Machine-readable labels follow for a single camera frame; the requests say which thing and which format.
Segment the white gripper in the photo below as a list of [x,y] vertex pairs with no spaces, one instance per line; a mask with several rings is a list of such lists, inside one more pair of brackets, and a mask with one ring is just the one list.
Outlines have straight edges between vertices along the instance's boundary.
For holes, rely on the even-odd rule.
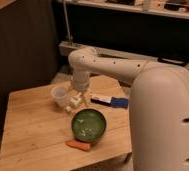
[[[85,92],[89,87],[90,76],[88,74],[73,75],[71,79],[71,85],[67,88],[68,95],[70,95],[74,89],[78,92]],[[89,107],[85,93],[82,93],[82,98],[86,107]]]

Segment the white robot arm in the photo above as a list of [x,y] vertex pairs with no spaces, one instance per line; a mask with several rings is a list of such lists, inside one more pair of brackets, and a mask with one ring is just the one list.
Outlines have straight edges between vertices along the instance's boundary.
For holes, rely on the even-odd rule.
[[72,86],[84,91],[91,73],[131,86],[134,171],[189,171],[189,71],[148,60],[100,57],[93,47],[72,51]]

